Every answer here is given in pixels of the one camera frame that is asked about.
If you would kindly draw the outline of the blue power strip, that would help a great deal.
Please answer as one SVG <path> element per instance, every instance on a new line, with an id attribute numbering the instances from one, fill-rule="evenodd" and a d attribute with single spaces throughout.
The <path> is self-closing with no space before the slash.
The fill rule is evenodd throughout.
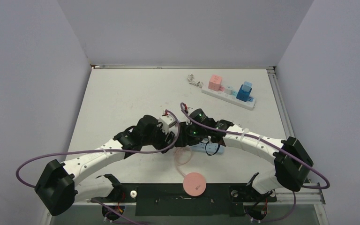
<path id="1" fill-rule="evenodd" d="M 196 145 L 190 146 L 190 149 L 195 152 L 208 153 L 208 155 L 216 155 L 223 154 L 225 151 L 225 147 L 222 145 L 218 145 L 217 143 L 205 143 L 200 142 Z"/>

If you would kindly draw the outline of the pink round disc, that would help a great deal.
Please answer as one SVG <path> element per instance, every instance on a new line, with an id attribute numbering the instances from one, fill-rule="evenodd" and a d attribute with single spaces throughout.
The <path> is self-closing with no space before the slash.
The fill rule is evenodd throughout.
<path id="1" fill-rule="evenodd" d="M 185 175 L 182 186 L 188 195 L 197 197 L 204 193 L 207 187 L 207 182 L 205 177 L 200 173 L 191 172 Z"/>

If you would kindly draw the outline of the pink cube adapter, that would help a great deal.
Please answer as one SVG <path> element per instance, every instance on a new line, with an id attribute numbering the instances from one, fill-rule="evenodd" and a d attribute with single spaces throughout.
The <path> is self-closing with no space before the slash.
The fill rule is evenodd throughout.
<path id="1" fill-rule="evenodd" d="M 208 89 L 213 91 L 219 91 L 222 83 L 222 77 L 219 75 L 212 75 L 209 83 Z"/>

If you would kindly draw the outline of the small white plug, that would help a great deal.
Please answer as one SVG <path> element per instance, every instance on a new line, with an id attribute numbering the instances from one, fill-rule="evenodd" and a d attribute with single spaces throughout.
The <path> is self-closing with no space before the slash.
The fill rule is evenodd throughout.
<path id="1" fill-rule="evenodd" d="M 232 95 L 233 94 L 233 87 L 232 86 L 225 86 L 224 88 L 224 93 L 227 95 Z"/>

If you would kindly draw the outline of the white power strip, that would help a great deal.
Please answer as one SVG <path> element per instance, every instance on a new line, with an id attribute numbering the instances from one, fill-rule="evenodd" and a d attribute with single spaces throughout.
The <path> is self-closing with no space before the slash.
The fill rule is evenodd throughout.
<path id="1" fill-rule="evenodd" d="M 229 95 L 222 91 L 214 91 L 214 90 L 208 89 L 205 86 L 203 86 L 201 88 L 201 92 L 206 95 L 209 95 L 211 97 L 231 103 L 233 105 L 237 105 L 244 109 L 253 110 L 256 106 L 256 99 L 254 97 L 250 97 L 248 101 L 244 102 L 244 101 L 237 99 L 235 95 Z"/>

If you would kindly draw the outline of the dark blue cube adapter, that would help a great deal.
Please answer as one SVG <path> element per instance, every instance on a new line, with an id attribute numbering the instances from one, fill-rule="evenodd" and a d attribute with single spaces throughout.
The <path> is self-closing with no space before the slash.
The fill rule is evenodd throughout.
<path id="1" fill-rule="evenodd" d="M 236 99 L 240 100 L 240 101 L 243 101 L 243 102 L 252 102 L 253 101 L 253 97 L 250 96 L 251 92 L 252 92 L 252 89 L 250 92 L 245 92 L 243 91 L 242 89 L 242 85 L 236 95 Z"/>

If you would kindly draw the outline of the light blue plug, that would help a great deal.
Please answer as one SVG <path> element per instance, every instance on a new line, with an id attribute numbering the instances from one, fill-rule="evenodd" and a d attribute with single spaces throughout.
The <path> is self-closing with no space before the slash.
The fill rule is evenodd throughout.
<path id="1" fill-rule="evenodd" d="M 252 83 L 244 82 L 241 89 L 245 92 L 250 92 L 252 89 Z"/>

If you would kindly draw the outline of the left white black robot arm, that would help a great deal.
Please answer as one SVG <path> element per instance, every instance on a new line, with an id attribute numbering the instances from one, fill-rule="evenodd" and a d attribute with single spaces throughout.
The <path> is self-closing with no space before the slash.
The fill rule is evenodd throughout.
<path id="1" fill-rule="evenodd" d="M 120 198 L 121 183 L 113 175 L 99 175 L 89 181 L 86 178 L 114 162 L 141 154 L 143 146 L 153 146 L 157 152 L 168 151 L 180 135 L 171 131 L 172 127 L 180 128 L 180 123 L 171 113 L 158 119 L 144 115 L 136 125 L 119 132 L 91 153 L 64 162 L 49 162 L 34 190 L 53 216 L 62 214 L 75 202 L 95 197 L 114 202 Z"/>

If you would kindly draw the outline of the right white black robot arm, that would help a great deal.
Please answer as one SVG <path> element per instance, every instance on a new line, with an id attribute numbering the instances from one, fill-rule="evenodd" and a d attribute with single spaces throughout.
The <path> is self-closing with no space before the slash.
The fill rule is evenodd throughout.
<path id="1" fill-rule="evenodd" d="M 186 139 L 181 146 L 207 140 L 209 143 L 246 151 L 272 165 L 270 171 L 258 172 L 251 178 L 246 188 L 249 199 L 257 201 L 277 188 L 299 192 L 304 187 L 303 183 L 312 170 L 313 162 L 296 138 L 269 138 L 227 120 L 215 121 L 207 117 L 202 109 L 189 113 L 184 104 L 180 105 L 180 109 L 188 119 L 181 129 L 181 135 Z"/>

